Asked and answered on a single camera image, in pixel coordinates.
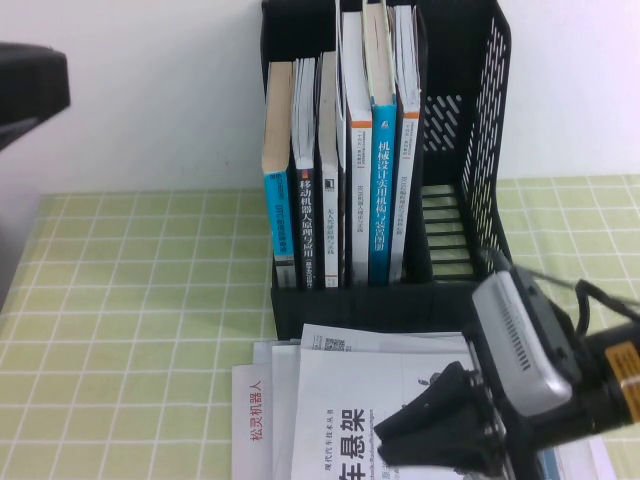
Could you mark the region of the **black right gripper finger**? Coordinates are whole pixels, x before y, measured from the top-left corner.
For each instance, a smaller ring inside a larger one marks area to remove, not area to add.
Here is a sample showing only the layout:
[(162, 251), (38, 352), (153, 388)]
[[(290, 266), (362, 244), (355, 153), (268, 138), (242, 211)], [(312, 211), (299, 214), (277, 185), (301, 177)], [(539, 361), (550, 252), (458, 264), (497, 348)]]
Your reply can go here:
[(374, 427), (380, 440), (425, 440), (482, 429), (476, 387), (459, 361), (450, 363), (414, 400)]
[(503, 455), (487, 426), (454, 417), (382, 441), (382, 459), (394, 467), (501, 468)]

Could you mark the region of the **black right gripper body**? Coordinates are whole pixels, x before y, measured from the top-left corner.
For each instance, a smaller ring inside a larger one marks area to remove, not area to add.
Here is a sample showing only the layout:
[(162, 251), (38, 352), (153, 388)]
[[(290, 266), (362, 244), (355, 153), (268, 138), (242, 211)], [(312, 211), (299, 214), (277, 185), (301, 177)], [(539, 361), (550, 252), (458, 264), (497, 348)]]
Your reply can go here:
[(533, 430), (518, 417), (499, 392), (488, 347), (476, 327), (463, 330), (472, 358), (473, 399), (485, 429), (478, 443), (491, 479), (598, 479), (600, 439), (586, 438), (563, 445), (537, 447)]

